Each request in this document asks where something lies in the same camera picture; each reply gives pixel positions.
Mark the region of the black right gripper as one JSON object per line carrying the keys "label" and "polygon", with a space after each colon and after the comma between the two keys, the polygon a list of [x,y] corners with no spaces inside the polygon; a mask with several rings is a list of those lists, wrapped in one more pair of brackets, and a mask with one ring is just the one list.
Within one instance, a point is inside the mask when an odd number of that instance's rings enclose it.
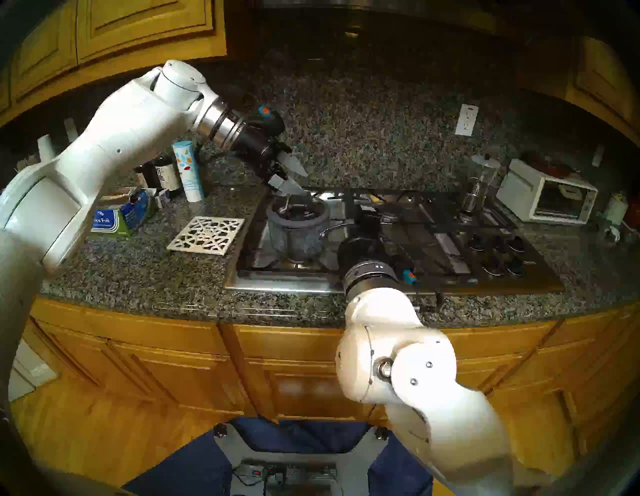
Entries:
{"label": "black right gripper", "polygon": [[341,242],[337,251],[341,279],[396,279],[391,255],[377,237],[350,237]]}

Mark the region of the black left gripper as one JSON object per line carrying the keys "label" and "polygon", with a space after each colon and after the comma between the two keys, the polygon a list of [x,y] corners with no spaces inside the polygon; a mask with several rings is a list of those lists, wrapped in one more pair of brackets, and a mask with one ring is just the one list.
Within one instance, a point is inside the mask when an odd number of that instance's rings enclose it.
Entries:
{"label": "black left gripper", "polygon": [[309,173],[292,149],[279,141],[285,131],[281,116],[253,116],[244,121],[244,127],[233,142],[232,152],[247,165],[263,182],[281,196],[303,196],[307,194],[301,185],[288,177],[285,170],[302,177]]}

